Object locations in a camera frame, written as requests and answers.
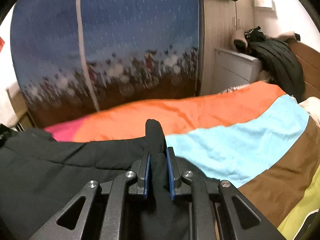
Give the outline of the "beige and black plush item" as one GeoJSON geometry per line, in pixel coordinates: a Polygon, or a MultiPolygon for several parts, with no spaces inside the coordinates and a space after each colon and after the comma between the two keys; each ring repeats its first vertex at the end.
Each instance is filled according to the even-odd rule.
{"type": "Polygon", "coordinates": [[[246,54],[247,48],[248,48],[248,42],[245,38],[244,32],[245,31],[243,29],[235,30],[232,35],[231,44],[232,44],[232,48],[235,51],[246,54]]]}

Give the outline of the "red paper wall decoration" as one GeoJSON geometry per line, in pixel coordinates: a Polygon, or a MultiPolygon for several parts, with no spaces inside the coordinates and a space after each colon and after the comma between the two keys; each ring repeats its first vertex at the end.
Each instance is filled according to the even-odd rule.
{"type": "Polygon", "coordinates": [[[3,49],[4,45],[5,45],[5,42],[4,42],[4,40],[0,37],[0,51],[3,49]]]}

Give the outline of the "blue fabric wardrobe with bicycles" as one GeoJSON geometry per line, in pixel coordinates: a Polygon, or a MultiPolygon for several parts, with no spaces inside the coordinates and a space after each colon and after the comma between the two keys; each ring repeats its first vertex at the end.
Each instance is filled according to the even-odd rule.
{"type": "Polygon", "coordinates": [[[18,0],[10,45],[35,125],[195,95],[199,0],[18,0]]]}

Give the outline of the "black quilted jacket on headboard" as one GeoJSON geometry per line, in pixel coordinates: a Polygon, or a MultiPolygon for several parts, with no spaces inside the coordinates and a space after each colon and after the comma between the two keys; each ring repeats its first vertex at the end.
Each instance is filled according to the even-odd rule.
{"type": "Polygon", "coordinates": [[[303,68],[288,45],[288,40],[299,41],[300,35],[289,31],[270,37],[256,27],[245,31],[244,38],[249,55],[262,62],[263,70],[270,75],[270,82],[295,97],[297,102],[302,102],[305,93],[303,68]]]}

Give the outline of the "large black padded jacket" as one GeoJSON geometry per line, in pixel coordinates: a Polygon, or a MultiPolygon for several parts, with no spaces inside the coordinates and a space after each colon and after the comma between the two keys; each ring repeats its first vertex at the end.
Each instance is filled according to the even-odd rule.
{"type": "Polygon", "coordinates": [[[123,239],[189,239],[189,204],[170,196],[168,144],[148,120],[132,139],[59,142],[41,129],[1,127],[1,239],[29,239],[87,182],[105,183],[150,155],[146,198],[129,196],[123,239]]]}

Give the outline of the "white wall air conditioner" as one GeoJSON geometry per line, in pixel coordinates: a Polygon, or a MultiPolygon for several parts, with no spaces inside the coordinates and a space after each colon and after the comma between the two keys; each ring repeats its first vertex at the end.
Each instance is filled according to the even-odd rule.
{"type": "Polygon", "coordinates": [[[253,0],[253,5],[257,9],[276,11],[275,3],[273,0],[253,0]]]}

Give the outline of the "wooden bed headboard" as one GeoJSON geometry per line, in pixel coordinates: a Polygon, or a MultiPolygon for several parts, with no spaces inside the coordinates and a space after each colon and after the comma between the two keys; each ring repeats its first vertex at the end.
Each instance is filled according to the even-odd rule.
{"type": "Polygon", "coordinates": [[[305,81],[304,100],[312,96],[319,98],[320,53],[300,41],[289,40],[288,45],[303,68],[305,81]]]}

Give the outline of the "white drawer cabinet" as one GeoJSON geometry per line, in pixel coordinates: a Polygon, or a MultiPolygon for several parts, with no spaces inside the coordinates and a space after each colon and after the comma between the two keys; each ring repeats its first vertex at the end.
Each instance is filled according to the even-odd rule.
{"type": "Polygon", "coordinates": [[[212,92],[217,94],[227,88],[256,82],[261,70],[261,61],[255,57],[216,49],[212,92]]]}

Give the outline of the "colourful striped bed blanket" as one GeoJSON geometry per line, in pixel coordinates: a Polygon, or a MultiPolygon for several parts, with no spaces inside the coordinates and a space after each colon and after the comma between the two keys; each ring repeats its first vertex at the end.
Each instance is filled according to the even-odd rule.
{"type": "Polygon", "coordinates": [[[236,186],[283,234],[319,217],[319,99],[301,103],[264,82],[180,100],[144,100],[47,128],[58,141],[131,139],[148,119],[210,178],[236,186]]]}

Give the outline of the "wooden side table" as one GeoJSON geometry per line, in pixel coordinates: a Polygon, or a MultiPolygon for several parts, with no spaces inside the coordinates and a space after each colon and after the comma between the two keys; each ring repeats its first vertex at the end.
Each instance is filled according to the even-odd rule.
{"type": "Polygon", "coordinates": [[[35,127],[18,84],[15,82],[6,89],[6,92],[14,111],[13,117],[10,118],[7,126],[17,131],[25,131],[35,127]]]}

